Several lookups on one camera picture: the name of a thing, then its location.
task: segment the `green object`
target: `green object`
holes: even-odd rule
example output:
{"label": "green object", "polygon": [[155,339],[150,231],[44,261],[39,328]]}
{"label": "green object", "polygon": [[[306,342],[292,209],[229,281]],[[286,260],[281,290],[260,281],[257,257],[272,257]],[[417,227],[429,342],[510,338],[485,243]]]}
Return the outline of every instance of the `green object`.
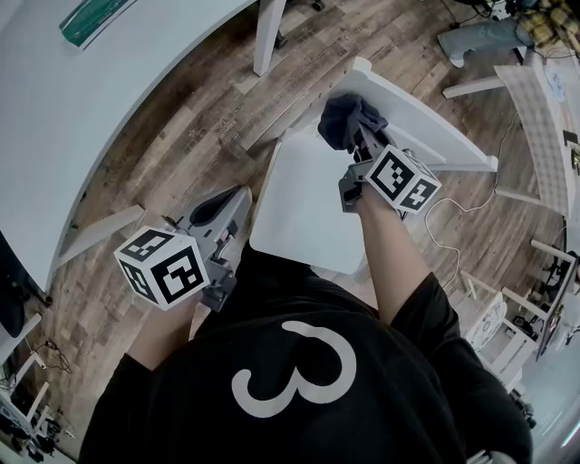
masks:
{"label": "green object", "polygon": [[82,0],[59,24],[64,38],[85,48],[102,30],[136,0]]}

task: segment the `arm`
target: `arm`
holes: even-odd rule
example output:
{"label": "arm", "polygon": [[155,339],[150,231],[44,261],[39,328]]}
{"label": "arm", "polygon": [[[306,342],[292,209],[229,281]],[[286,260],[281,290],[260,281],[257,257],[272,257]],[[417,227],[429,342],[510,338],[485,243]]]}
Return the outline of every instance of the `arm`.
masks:
{"label": "arm", "polygon": [[494,450],[530,462],[522,414],[460,337],[457,314],[397,212],[370,185],[357,208],[381,320],[417,346],[438,374],[468,456]]}
{"label": "arm", "polygon": [[95,407],[80,463],[106,462],[112,452],[120,460],[134,460],[147,416],[151,371],[188,342],[198,300],[199,296],[189,298],[167,312],[151,310]]}
{"label": "arm", "polygon": [[391,324],[430,270],[397,211],[371,185],[362,187],[357,209],[379,315]]}
{"label": "arm", "polygon": [[200,295],[194,295],[168,311],[153,308],[127,354],[153,371],[188,342],[191,321]]}

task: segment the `number 3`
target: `number 3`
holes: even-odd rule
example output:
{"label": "number 3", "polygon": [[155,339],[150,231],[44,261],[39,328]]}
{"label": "number 3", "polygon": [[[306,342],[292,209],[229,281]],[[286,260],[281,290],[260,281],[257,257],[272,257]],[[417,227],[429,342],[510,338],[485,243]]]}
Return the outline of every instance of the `number 3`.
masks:
{"label": "number 3", "polygon": [[282,412],[294,398],[296,391],[305,400],[316,404],[326,404],[342,397],[351,388],[356,375],[356,356],[352,346],[338,333],[324,327],[312,327],[298,321],[287,321],[282,328],[304,337],[317,338],[328,343],[341,360],[341,373],[330,385],[319,386],[306,380],[295,367],[290,382],[284,390],[271,400],[256,400],[247,390],[252,373],[243,369],[232,379],[232,392],[237,404],[248,414],[258,418],[276,416]]}

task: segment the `floor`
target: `floor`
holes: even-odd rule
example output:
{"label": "floor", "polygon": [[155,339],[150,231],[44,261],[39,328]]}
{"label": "floor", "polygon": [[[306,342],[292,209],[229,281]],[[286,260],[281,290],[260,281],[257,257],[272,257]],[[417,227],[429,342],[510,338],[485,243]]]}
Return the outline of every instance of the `floor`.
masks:
{"label": "floor", "polygon": [[[193,198],[234,183],[259,193],[273,143],[340,72],[359,55],[373,70],[428,104],[487,154],[498,154],[515,111],[506,90],[446,101],[441,89],[490,76],[492,63],[514,63],[512,53],[478,53],[465,69],[450,66],[435,36],[452,22],[440,0],[327,0],[317,13],[306,0],[287,7],[287,46],[275,53],[264,77],[252,73],[256,7],[240,13],[190,53],[128,122],[98,168],[74,224],[83,227],[128,205],[148,210],[145,224],[176,215]],[[473,15],[451,5],[459,20]],[[493,188],[490,173],[440,173],[440,197],[465,208],[482,204]],[[500,160],[499,185],[536,191],[526,138],[516,118]],[[451,279],[457,255],[432,244],[423,217],[408,228],[442,283]],[[546,208],[494,197],[478,211],[461,213],[449,202],[433,210],[435,237],[461,250],[462,268],[500,288],[530,287],[545,257],[529,239],[552,243],[562,218]],[[127,227],[61,268],[54,279],[54,304],[29,337],[32,345],[54,340],[72,374],[50,369],[38,379],[51,383],[50,405],[76,436],[64,437],[63,451],[75,457],[99,398],[150,307],[130,292],[112,251],[136,227]],[[367,302],[374,301],[368,267],[355,275],[330,275]],[[458,289],[459,280],[449,286]],[[29,311],[38,309],[30,303]],[[42,353],[49,362],[50,353]]]}

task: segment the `wire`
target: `wire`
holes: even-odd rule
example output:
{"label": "wire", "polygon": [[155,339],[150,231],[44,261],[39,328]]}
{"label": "wire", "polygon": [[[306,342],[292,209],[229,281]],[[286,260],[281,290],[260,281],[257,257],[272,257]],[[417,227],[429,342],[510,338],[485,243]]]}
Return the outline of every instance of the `wire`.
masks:
{"label": "wire", "polygon": [[66,418],[64,417],[64,414],[62,414],[62,413],[61,413],[61,412],[59,412],[58,410],[53,410],[53,409],[49,409],[49,413],[50,413],[50,414],[52,414],[52,415],[56,415],[56,414],[58,414],[59,416],[61,416],[61,417],[64,419],[64,421],[65,421],[67,424],[69,424],[69,426],[71,427],[72,431],[73,431],[74,433],[76,433],[76,430],[74,429],[74,426],[71,424],[71,422],[70,422],[68,419],[66,419]]}
{"label": "wire", "polygon": [[0,381],[0,392],[12,393],[16,388],[16,376],[11,375],[7,379]]}
{"label": "wire", "polygon": [[[504,136],[501,138],[501,141],[499,142],[498,161],[501,158],[501,149],[502,149],[502,146],[504,144],[504,140],[506,139],[506,137],[509,134],[509,131],[513,127],[514,121],[516,120],[516,116],[517,116],[517,111],[514,112],[514,115],[511,117],[511,122],[509,123],[509,126],[507,127],[506,133],[504,134]],[[491,199],[495,195],[495,193],[496,193],[496,187],[498,186],[498,180],[499,180],[499,169],[496,171],[496,179],[494,181],[493,189],[491,190],[491,193],[489,194],[488,199],[482,205],[480,205],[478,207],[465,209],[457,201],[455,201],[452,198],[442,198],[438,202],[436,202],[433,206],[431,206],[429,208],[429,211],[427,211],[427,214],[425,215],[425,218],[424,218],[424,223],[425,223],[425,228],[427,229],[427,233],[429,234],[429,237],[431,238],[431,241],[435,245],[437,245],[437,247],[439,247],[439,248],[445,248],[445,249],[448,249],[448,250],[453,250],[453,251],[455,251],[457,253],[457,264],[455,265],[455,272],[453,273],[453,277],[451,278],[451,280],[449,280],[449,282],[443,286],[443,289],[447,288],[451,284],[451,282],[453,282],[455,280],[455,278],[457,277],[457,274],[459,272],[459,261],[461,259],[461,252],[459,251],[458,248],[456,248],[454,246],[443,245],[440,242],[438,242],[437,240],[435,240],[435,237],[433,236],[433,234],[431,233],[431,230],[429,228],[429,223],[427,222],[427,219],[429,218],[429,214],[431,213],[431,211],[435,207],[437,207],[440,203],[443,203],[444,201],[450,201],[454,205],[458,206],[464,213],[469,213],[470,211],[476,211],[478,209],[482,209],[482,208],[484,208],[491,201]]]}
{"label": "wire", "polygon": [[557,233],[556,237],[554,238],[554,240],[552,240],[552,243],[556,243],[556,241],[558,240],[558,238],[562,235],[562,232],[564,232],[566,229],[568,228],[568,225],[566,224],[565,226],[563,226],[560,231]]}
{"label": "wire", "polygon": [[51,342],[49,340],[47,340],[46,342],[44,342],[43,344],[41,344],[38,348],[36,348],[35,350],[32,350],[33,353],[38,353],[38,350],[40,350],[43,346],[48,347],[49,349],[57,352],[57,356],[59,359],[59,364],[60,365],[51,365],[51,364],[47,364],[46,362],[44,363],[44,365],[49,368],[49,369],[58,369],[59,371],[63,371],[66,372],[68,374],[72,374],[73,370],[71,369],[71,365],[69,364],[69,360],[66,358],[66,356],[64,355],[64,353],[60,350],[60,348],[58,346],[56,346],[55,342]]}
{"label": "wire", "polygon": [[481,13],[480,11],[478,11],[478,9],[476,8],[475,5],[473,5],[473,9],[477,12],[477,14],[475,14],[474,16],[471,16],[469,19],[464,19],[463,21],[458,21],[457,17],[455,16],[455,14],[451,11],[451,9],[449,8],[449,6],[447,5],[447,3],[445,3],[445,0],[440,0],[440,2],[443,3],[443,5],[445,6],[445,8],[447,9],[447,11],[449,11],[449,14],[451,15],[451,17],[453,18],[453,21],[455,24],[463,24],[466,23],[467,21],[471,21],[472,19],[477,18],[478,16],[481,16],[482,18],[485,19],[489,19],[491,17],[491,15],[493,15],[493,9],[496,5],[501,5],[504,4],[506,2],[506,0],[501,0],[500,2],[492,2],[490,9],[488,11],[487,14]]}
{"label": "wire", "polygon": [[574,58],[576,55],[576,53],[569,53],[567,55],[564,56],[552,56],[554,53],[559,52],[560,50],[566,50],[567,52],[570,50],[569,48],[566,47],[560,47],[560,48],[556,48],[554,50],[550,50],[547,55],[546,55],[546,59],[547,60],[563,60],[565,58]]}

